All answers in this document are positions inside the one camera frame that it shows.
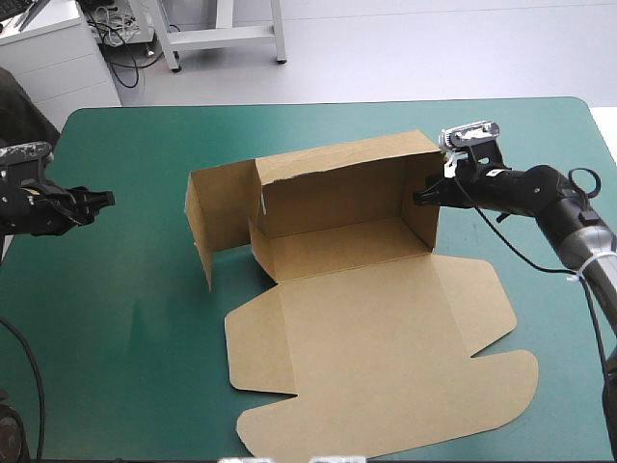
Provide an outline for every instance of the green tabletop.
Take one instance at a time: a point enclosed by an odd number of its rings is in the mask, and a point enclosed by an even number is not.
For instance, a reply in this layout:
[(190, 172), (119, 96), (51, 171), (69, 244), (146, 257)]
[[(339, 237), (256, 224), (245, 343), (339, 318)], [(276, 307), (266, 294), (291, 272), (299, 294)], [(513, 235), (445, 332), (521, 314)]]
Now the green tabletop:
[[(223, 319), (272, 282), (243, 247), (218, 255), (208, 292), (183, 211), (189, 171), (416, 127), (436, 138), (443, 127), (483, 119), (500, 124), (512, 167), (546, 163), (600, 172), (604, 190), (594, 205), (617, 226), (615, 164), (587, 106), (573, 98), (75, 113), (48, 174), (64, 186), (111, 189), (117, 205), (62, 237), (20, 236), (0, 267), (0, 312), (31, 341), (45, 381), (45, 456), (246, 455), (236, 418), (280, 399), (238, 392), (228, 382)], [(512, 217), (500, 227), (537, 262), (558, 264), (531, 219)], [(539, 385), (527, 410), (498, 430), (391, 457), (609, 458), (602, 378), (579, 285), (527, 267), (473, 211), (442, 210), (436, 252), (495, 266), (519, 325), (486, 353), (531, 350), (540, 363)], [(604, 333), (611, 349), (614, 339)], [(0, 387), (12, 395), (35, 448), (34, 381), (4, 331)]]

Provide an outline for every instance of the cardboard box flap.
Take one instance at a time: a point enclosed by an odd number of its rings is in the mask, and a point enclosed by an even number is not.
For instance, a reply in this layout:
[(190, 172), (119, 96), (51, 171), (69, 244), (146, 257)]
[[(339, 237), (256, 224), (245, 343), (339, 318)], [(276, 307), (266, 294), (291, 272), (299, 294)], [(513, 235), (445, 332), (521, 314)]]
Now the cardboard box flap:
[(225, 318), (225, 337), (229, 381), (234, 388), (295, 394), (296, 383), (276, 287), (229, 313)]
[[(430, 260), (469, 357), (514, 330), (516, 316), (488, 262)], [(236, 389), (297, 394), (278, 292), (275, 286), (226, 317), (229, 379)]]
[(255, 161), (262, 185), (364, 162), (434, 152), (437, 147), (419, 130), (354, 142), (261, 157)]
[(184, 210), (210, 285), (212, 253), (251, 242), (247, 217), (258, 208), (259, 188), (253, 159), (190, 174)]
[(463, 313), (483, 325), (478, 307), (493, 294), (482, 287), (450, 302), (440, 273), (425, 255), (276, 286), (297, 397), (239, 417), (247, 449), (286, 463), (319, 453), (373, 457), (494, 429), (522, 413), (537, 386), (535, 357), (516, 350), (472, 358), (470, 350), (498, 336), (495, 327), (507, 329), (508, 316), (466, 341), (471, 325), (462, 329), (452, 308), (472, 302)]

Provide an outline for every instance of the wire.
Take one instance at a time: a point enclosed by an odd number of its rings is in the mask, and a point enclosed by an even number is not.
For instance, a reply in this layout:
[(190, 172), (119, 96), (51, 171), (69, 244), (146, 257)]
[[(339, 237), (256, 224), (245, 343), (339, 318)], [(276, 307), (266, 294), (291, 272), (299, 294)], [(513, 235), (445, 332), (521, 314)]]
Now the wire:
[[(107, 63), (110, 64), (110, 69), (112, 73), (114, 74), (114, 76), (116, 77), (116, 79), (118, 80), (118, 82), (120, 82), (120, 84), (127, 89), (134, 89), (135, 87), (137, 87), (137, 84), (139, 84), (139, 68), (137, 67), (137, 61), (135, 60), (135, 56), (131, 52), (131, 49), (129, 48), (128, 43), (126, 43), (126, 41), (124, 40), (124, 37), (116, 29), (112, 28), (111, 26), (108, 26), (107, 24), (103, 24), (102, 22), (95, 21), (90, 12), (86, 12), (86, 15), (88, 16), (88, 20), (89, 20), (88, 24), (93, 26), (96, 29), (96, 32), (98, 33), (98, 36), (100, 38), (100, 42), (102, 44), (101, 51), (103, 53), (103, 58), (105, 59)], [(101, 28), (107, 28), (106, 34), (101, 33)], [(118, 38), (122, 41), (124, 48), (126, 48), (126, 51), (128, 52), (128, 55), (130, 56), (133, 62), (133, 67), (135, 68), (135, 82), (132, 84), (127, 84), (122, 79), (120, 79), (120, 77), (118, 76), (118, 72), (116, 71), (116, 67), (112, 63), (109, 57), (109, 54), (107, 52), (107, 49), (105, 48), (105, 45), (106, 45), (105, 37), (111, 33), (116, 34)]]
[[(137, 84), (139, 84), (139, 69), (145, 69), (145, 68), (149, 68), (150, 66), (155, 65), (158, 61), (160, 61), (160, 59), (164, 56), (163, 52), (159, 53), (156, 58), (154, 58), (154, 60), (152, 60), (151, 62), (145, 64), (145, 65), (138, 65), (137, 64), (137, 60), (135, 59), (135, 55), (133, 55), (133, 53), (131, 52), (128, 44), (126, 43), (126, 40), (124, 39), (124, 37), (118, 32), (117, 29), (114, 29), (113, 27), (102, 23), (102, 22), (98, 22), (95, 21), (94, 18), (92, 17), (92, 14), (87, 13), (88, 17), (89, 17), (89, 21), (88, 24), (93, 26), (97, 33), (98, 36), (100, 38), (100, 41), (103, 45), (103, 49), (105, 47), (105, 45), (107, 45), (108, 43), (105, 43), (105, 38), (106, 37), (110, 37), (111, 35), (110, 33), (114, 33), (118, 36), (118, 38), (123, 42), (121, 44), (123, 44), (126, 48), (126, 50), (128, 51), (128, 54), (131, 58), (131, 61), (133, 62), (130, 65), (127, 64), (123, 64), (123, 63), (116, 63), (114, 61), (111, 60), (111, 58), (109, 57), (109, 55), (107, 54), (107, 52), (103, 52), (103, 58), (105, 59), (105, 61), (110, 65), (110, 68), (112, 70), (112, 72), (114, 73), (114, 76), (116, 77), (116, 79), (118, 79), (118, 81), (121, 83), (121, 85), (123, 85), (125, 88), (127, 89), (134, 89), (135, 87), (137, 87)], [(99, 27), (103, 27), (103, 28), (107, 28), (107, 31), (105, 31), (104, 34), (101, 34)], [(180, 28), (177, 27), (175, 24), (170, 24), (170, 27), (174, 27), (177, 32), (181, 32)], [(118, 76), (118, 73), (116, 72), (116, 70), (114, 69), (114, 67), (118, 67), (118, 68), (133, 68), (135, 69), (135, 82), (131, 85), (126, 84), (125, 82), (123, 82), (120, 77)]]
[(482, 220), (484, 220), (484, 222), (486, 222), (486, 225), (488, 225), (491, 230), (499, 237), (499, 239), (501, 241), (503, 241), (503, 243), (510, 248), (510, 251), (512, 251), (514, 254), (516, 254), (519, 258), (521, 258), (522, 260), (524, 260), (526, 263), (528, 263), (529, 265), (531, 265), (533, 268), (535, 268), (536, 270), (540, 271), (540, 272), (544, 272), (544, 273), (563, 273), (566, 275), (575, 275), (577, 272), (573, 271), (573, 270), (569, 270), (567, 268), (546, 268), (546, 267), (542, 267), (540, 265), (537, 265), (536, 263), (532, 262), (531, 259), (528, 259), (521, 251), (519, 251), (509, 240), (508, 238), (506, 238), (501, 231), (499, 231), (495, 225), (493, 225), (493, 223), (489, 220), (489, 218), (486, 216), (486, 214), (484, 212), (482, 212), (482, 210), (475, 204), (475, 201), (471, 198), (471, 196), (469, 195), (469, 193), (465, 190), (465, 188), (463, 188), (463, 185), (461, 184), (461, 182), (459, 181), (458, 178), (454, 178), (454, 182), (456, 183), (456, 186), (459, 187), (459, 190), (461, 190), (461, 192), (463, 193), (463, 195), (465, 196), (465, 198), (467, 199), (467, 201), (469, 201), (469, 203), (471, 204), (471, 206), (475, 209), (475, 211), (480, 215), (480, 217), (482, 217)]
[(42, 459), (42, 449), (45, 443), (45, 390), (42, 385), (39, 365), (37, 364), (37, 359), (35, 359), (35, 354), (30, 348), (30, 344), (19, 332), (19, 330), (15, 328), (9, 320), (2, 316), (0, 316), (0, 324), (4, 325), (4, 327), (9, 330), (17, 338), (17, 340), (19, 340), (19, 343), (26, 353), (26, 357), (28, 357), (28, 362), (30, 362), (32, 372), (35, 375), (35, 380), (37, 382), (37, 394), (39, 395), (39, 442), (37, 444), (37, 462), (40, 463)]
[[(170, 27), (174, 27), (174, 28), (177, 30), (177, 32), (182, 32), (182, 31), (180, 30), (180, 28), (179, 28), (179, 27), (177, 27), (175, 24), (170, 24)], [(163, 58), (163, 52), (160, 52), (160, 53), (156, 56), (156, 58), (154, 58), (152, 61), (150, 61), (150, 62), (149, 62), (149, 63), (147, 63), (146, 65), (139, 65), (139, 66), (137, 66), (137, 69), (145, 69), (145, 68), (149, 68), (150, 66), (155, 65), (156, 63), (158, 63), (158, 62), (161, 60), (161, 58)], [(112, 64), (112, 65), (114, 65), (114, 66), (118, 66), (118, 67), (120, 67), (120, 68), (133, 68), (133, 66), (132, 66), (132, 65), (126, 65), (126, 64), (123, 64), (123, 63), (110, 62), (110, 64)]]
[[(503, 243), (514, 254), (516, 254), (519, 258), (521, 258), (526, 263), (528, 263), (531, 267), (535, 268), (536, 270), (538, 270), (540, 272), (553, 273), (553, 274), (554, 273), (562, 273), (562, 274), (567, 274), (567, 275), (576, 275), (577, 274), (577, 272), (575, 272), (573, 270), (570, 270), (568, 268), (545, 268), (545, 267), (537, 265), (536, 263), (531, 261), (531, 259), (529, 259), (527, 256), (525, 256), (521, 251), (519, 251), (508, 240), (508, 238), (506, 238), (501, 233), (501, 231), (499, 231), (495, 227), (495, 225), (493, 225), (493, 223), (489, 220), (489, 218), (486, 216), (486, 214), (484, 212), (482, 212), (482, 210), (475, 204), (475, 201), (471, 198), (471, 196), (465, 190), (465, 188), (463, 188), (463, 185), (461, 184), (459, 179), (454, 177), (454, 181), (455, 181), (456, 185), (459, 187), (459, 189), (461, 190), (461, 192), (463, 193), (463, 195), (465, 196), (465, 198), (473, 206), (475, 211), (480, 215), (480, 217), (482, 217), (482, 220), (484, 220), (484, 222), (486, 222), (486, 224), (499, 237), (499, 239), (501, 239), (501, 241), (503, 241)], [(582, 199), (583, 199), (584, 202), (586, 202), (588, 204), (589, 203), (589, 199), (586, 197), (587, 194), (584, 191), (582, 191), (582, 190), (580, 190), (580, 191), (582, 193), (579, 192), (579, 195), (584, 196), (584, 198), (582, 198)], [(593, 297), (591, 295), (591, 290), (589, 289), (589, 284), (585, 280), (585, 277), (581, 275), (578, 280), (580, 281), (580, 284), (582, 285), (583, 291), (585, 292), (585, 299), (587, 300), (587, 308), (589, 309), (589, 315), (591, 316), (591, 323), (592, 323), (593, 328), (594, 328), (594, 336), (596, 338), (596, 345), (598, 346), (598, 355), (600, 356), (600, 364), (601, 364), (601, 368), (602, 368), (602, 376), (603, 376), (603, 380), (604, 380), (604, 386), (607, 389), (610, 389), (611, 388), (611, 384), (610, 384), (610, 380), (609, 380), (609, 377), (608, 377), (608, 370), (607, 370), (607, 366), (606, 366), (606, 355), (604, 353), (604, 343), (602, 341), (602, 333), (600, 331), (600, 324), (598, 323), (598, 316), (596, 314), (596, 309), (594, 308), (594, 300), (593, 300)]]

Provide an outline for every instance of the unfolded cardboard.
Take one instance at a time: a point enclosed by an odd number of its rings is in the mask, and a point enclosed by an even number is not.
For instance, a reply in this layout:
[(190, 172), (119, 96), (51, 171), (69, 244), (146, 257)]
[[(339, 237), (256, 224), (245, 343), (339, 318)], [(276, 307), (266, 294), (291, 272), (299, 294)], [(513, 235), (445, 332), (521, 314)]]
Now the unfolded cardboard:
[(208, 282), (214, 251), (249, 243), (278, 282), (226, 318), (231, 384), (296, 395), (239, 417), (254, 455), (383, 455), (494, 429), (533, 398), (529, 352), (472, 358), (516, 318), (490, 264), (432, 253), (438, 209), (412, 193), (442, 167), (410, 131), (190, 175)]

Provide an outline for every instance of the metal frame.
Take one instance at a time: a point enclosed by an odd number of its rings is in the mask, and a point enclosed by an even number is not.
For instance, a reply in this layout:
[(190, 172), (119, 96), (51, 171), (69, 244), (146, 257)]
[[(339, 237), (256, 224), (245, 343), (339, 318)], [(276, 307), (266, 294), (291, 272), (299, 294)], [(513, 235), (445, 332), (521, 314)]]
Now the metal frame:
[(161, 0), (147, 0), (152, 25), (161, 43), (163, 55), (174, 72), (181, 69), (179, 51), (226, 48), (247, 43), (273, 42), (277, 48), (277, 61), (286, 63), (281, 3), (280, 0), (270, 0), (270, 3), (273, 21), (271, 25), (233, 27), (233, 0), (217, 0), (215, 29), (175, 32), (170, 30), (170, 22)]

